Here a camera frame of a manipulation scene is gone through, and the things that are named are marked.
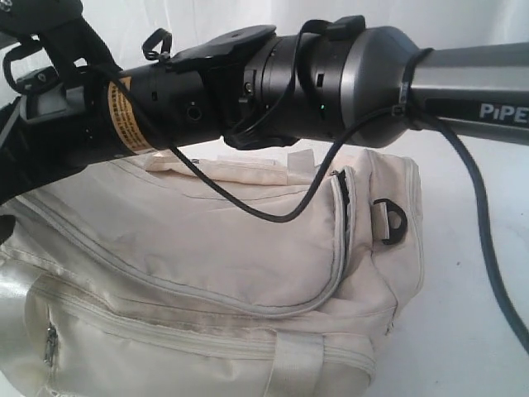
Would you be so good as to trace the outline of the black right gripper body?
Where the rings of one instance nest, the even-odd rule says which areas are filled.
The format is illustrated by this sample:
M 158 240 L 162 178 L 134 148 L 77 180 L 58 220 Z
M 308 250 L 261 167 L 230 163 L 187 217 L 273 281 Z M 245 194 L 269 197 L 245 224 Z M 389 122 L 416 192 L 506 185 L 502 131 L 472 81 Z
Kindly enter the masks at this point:
M 22 96 L 1 110 L 1 193 L 27 191 L 120 155 L 107 99 L 108 81 L 84 75 L 82 86 Z

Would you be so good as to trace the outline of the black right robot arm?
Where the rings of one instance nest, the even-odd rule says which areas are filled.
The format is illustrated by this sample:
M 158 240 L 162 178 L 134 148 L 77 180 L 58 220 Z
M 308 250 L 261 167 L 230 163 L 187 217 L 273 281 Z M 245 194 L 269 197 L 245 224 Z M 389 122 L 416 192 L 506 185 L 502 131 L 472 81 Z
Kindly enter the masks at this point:
M 216 139 L 237 150 L 301 139 L 380 148 L 426 116 L 463 136 L 528 142 L 525 43 L 433 50 L 361 16 L 311 20 L 295 36 L 250 26 L 171 53 L 168 31 L 123 70 L 79 4 L 9 8 L 2 68 L 1 199 L 87 165 Z

